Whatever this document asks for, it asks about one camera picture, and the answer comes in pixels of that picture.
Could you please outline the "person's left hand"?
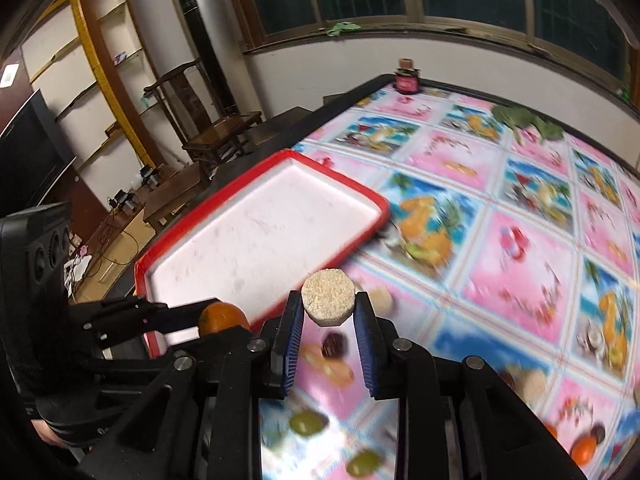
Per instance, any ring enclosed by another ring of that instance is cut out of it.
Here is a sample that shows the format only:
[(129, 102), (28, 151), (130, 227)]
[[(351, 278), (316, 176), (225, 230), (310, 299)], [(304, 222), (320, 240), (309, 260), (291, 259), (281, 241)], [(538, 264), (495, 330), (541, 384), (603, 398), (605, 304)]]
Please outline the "person's left hand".
[(70, 448), (50, 427), (41, 419), (33, 419), (32, 426), (43, 442), (57, 446), (58, 448)]

